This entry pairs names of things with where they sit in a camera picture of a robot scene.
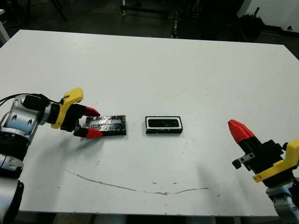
red finger tip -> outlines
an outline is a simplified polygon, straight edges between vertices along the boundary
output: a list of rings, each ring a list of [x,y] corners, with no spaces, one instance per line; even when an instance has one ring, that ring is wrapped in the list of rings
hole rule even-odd
[[[244,124],[236,120],[230,120],[228,127],[237,144],[244,139],[255,136]]]
[[[88,134],[85,136],[87,139],[96,139],[102,137],[104,134],[97,129],[89,128]]]
[[[100,113],[97,112],[96,109],[87,106],[83,115],[87,117],[97,117],[100,116]]]

gray scribble mark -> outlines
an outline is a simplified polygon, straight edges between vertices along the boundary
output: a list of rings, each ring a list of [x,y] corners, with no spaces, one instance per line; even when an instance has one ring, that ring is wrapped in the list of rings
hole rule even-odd
[[[155,192],[155,194],[158,194],[158,195],[168,195],[168,194],[171,194],[171,193],[168,193],[168,192],[164,192],[164,193],[162,193],[162,192]]]
[[[70,174],[76,175],[76,176],[78,176],[78,177],[80,177],[80,178],[82,178],[84,180],[91,181],[91,182],[94,182],[94,183],[99,183],[99,184],[103,184],[103,185],[107,185],[107,186],[111,186],[111,187],[115,187],[115,188],[121,188],[121,189],[125,189],[125,190],[136,191],[136,190],[131,189],[131,188],[124,188],[124,187],[121,187],[121,186],[117,186],[117,185],[113,185],[113,184],[109,184],[109,183],[104,183],[102,181],[94,181],[94,180],[88,179],[86,177],[80,176],[78,174],[75,174],[75,173],[73,173],[73,172],[71,172],[71,171],[69,171],[67,169],[66,169],[66,171],[69,172]]]
[[[67,169],[65,169],[65,171],[69,172],[70,174],[73,174],[77,177],[80,177],[84,180],[87,180],[87,181],[90,181],[90,182],[93,182],[93,183],[99,183],[99,184],[102,184],[102,185],[106,185],[106,186],[110,186],[110,187],[115,187],[115,188],[120,188],[120,189],[125,189],[125,190],[131,190],[131,191],[136,191],[136,192],[142,192],[142,193],[147,193],[147,194],[158,194],[158,195],[164,195],[164,196],[168,196],[168,195],[177,195],[177,194],[180,194],[180,193],[183,193],[183,192],[187,192],[187,191],[193,191],[193,190],[201,190],[201,189],[209,189],[209,188],[194,188],[194,189],[187,189],[187,190],[182,190],[182,191],[179,191],[179,192],[175,192],[175,193],[170,193],[170,192],[149,192],[149,191],[143,191],[143,190],[136,190],[136,189],[132,189],[132,188],[125,188],[125,187],[121,187],[121,186],[117,186],[117,185],[113,185],[113,184],[110,184],[110,183],[104,183],[102,181],[95,181],[95,180],[91,180],[91,179],[88,179],[86,177],[83,177],[83,176],[80,176],[79,174],[76,174],[76,173],[73,173]]]
[[[180,194],[183,192],[192,191],[192,190],[201,190],[201,189],[208,189],[208,188],[194,188],[194,189],[182,190],[182,191],[179,191],[179,192],[173,193],[173,194],[177,195],[177,194]]]

white wall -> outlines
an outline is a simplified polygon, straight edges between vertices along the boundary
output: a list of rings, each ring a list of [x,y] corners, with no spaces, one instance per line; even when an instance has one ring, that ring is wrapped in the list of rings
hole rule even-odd
[[[258,16],[269,26],[287,30],[292,26],[293,32],[299,32],[299,0],[245,0],[238,16],[253,14],[260,7]]]

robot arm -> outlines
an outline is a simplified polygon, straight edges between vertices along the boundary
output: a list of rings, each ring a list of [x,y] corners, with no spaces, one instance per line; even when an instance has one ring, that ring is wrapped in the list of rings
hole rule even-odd
[[[245,153],[233,161],[234,167],[238,169],[243,164],[256,174],[253,176],[256,182],[262,181],[268,187],[266,193],[284,224],[299,224],[299,178],[293,175],[299,164],[299,139],[281,147],[273,140],[261,143],[238,121],[230,120],[228,126]],[[286,151],[285,159],[280,156],[283,150]]]
[[[41,94],[18,94],[1,100],[0,105],[10,98],[14,98],[13,105],[0,122],[0,224],[12,222],[18,213],[24,190],[18,178],[39,125],[49,123],[55,129],[74,131],[79,137],[103,136],[100,131],[79,124],[83,115],[100,116],[95,109],[76,104],[83,99],[81,88],[67,92],[60,102]]]

table surface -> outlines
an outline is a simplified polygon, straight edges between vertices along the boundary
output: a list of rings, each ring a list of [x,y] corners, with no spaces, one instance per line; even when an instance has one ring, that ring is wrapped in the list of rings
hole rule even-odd
[[[80,86],[81,104],[127,116],[126,136],[97,140],[40,126],[21,210],[276,216],[253,172],[232,166],[243,152],[227,122],[262,142],[298,137],[299,62],[284,46],[20,30],[0,62],[2,98]],[[184,130],[146,135],[145,116],[180,116]]]

